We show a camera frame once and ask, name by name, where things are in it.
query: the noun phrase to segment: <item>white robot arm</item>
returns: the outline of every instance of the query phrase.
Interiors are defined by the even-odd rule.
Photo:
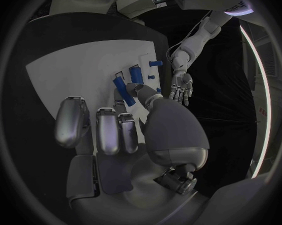
[[[191,37],[183,40],[171,55],[174,75],[172,78],[170,99],[174,99],[187,106],[189,97],[193,92],[193,80],[187,73],[188,68],[203,50],[204,45],[221,31],[223,26],[232,16],[221,11],[213,11],[210,17],[205,17],[199,25],[198,31]]]

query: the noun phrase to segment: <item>blue cylinder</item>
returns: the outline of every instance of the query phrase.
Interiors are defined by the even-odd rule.
[[[162,66],[163,65],[163,61],[150,61],[149,62],[149,66]]]
[[[121,94],[121,96],[123,97],[123,99],[126,101],[127,105],[129,107],[133,106],[136,101],[134,100],[134,98],[128,94],[127,90],[126,90],[126,85],[122,79],[122,77],[117,77],[116,79],[113,80],[114,84],[116,85],[116,87],[118,88],[119,93]]]
[[[131,81],[134,84],[144,84],[140,67],[132,67],[130,70]]]

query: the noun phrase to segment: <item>black curtain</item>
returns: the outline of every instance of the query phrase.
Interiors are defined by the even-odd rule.
[[[206,13],[181,10],[175,5],[144,13],[141,19],[146,26],[165,34],[171,47]],[[239,20],[234,17],[207,42],[188,70],[194,89],[188,109],[210,142],[207,163],[194,173],[198,179],[195,188],[208,197],[225,185],[245,179],[255,147],[256,112],[242,68],[241,40]]]

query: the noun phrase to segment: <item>light strip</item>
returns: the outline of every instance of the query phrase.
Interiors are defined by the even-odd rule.
[[[258,52],[257,52],[256,48],[254,47],[253,42],[251,41],[251,39],[249,38],[249,36],[245,32],[245,30],[242,28],[242,26],[240,26],[240,27],[241,27],[241,31],[242,31],[243,35],[245,36],[247,42],[249,43],[249,45],[250,45],[250,47],[253,51],[255,58],[257,60],[257,63],[259,65],[260,69],[261,69],[261,73],[262,73],[262,77],[263,77],[264,85],[265,85],[265,90],[266,90],[266,99],[267,99],[267,128],[266,128],[265,142],[264,142],[262,154],[261,154],[260,159],[257,163],[256,169],[255,169],[255,171],[252,175],[252,178],[255,178],[258,175],[258,173],[261,169],[261,166],[263,164],[263,161],[264,161],[264,158],[265,158],[265,155],[266,155],[266,151],[267,151],[267,147],[268,147],[268,143],[269,143],[269,138],[270,138],[271,119],[272,119],[271,97],[270,97],[270,88],[269,88],[269,84],[268,84],[268,79],[267,79],[267,75],[266,75],[262,60],[259,57]]]
[[[224,12],[230,16],[242,16],[242,15],[247,15],[247,14],[251,14],[253,13],[254,11],[252,9],[249,9],[247,11],[242,11],[242,12]]]

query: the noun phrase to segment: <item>white board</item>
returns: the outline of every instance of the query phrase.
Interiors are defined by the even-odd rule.
[[[108,40],[67,47],[43,56],[26,66],[30,80],[41,101],[56,118],[60,103],[67,96],[85,98],[91,115],[94,148],[96,149],[96,111],[113,107],[115,74],[122,71],[124,82],[130,83],[128,68],[141,67],[144,84],[160,88],[157,67],[149,67],[156,61],[153,42],[142,40]],[[139,143],[144,142],[138,119],[146,121],[148,112],[137,98],[136,104],[126,108],[136,121]]]

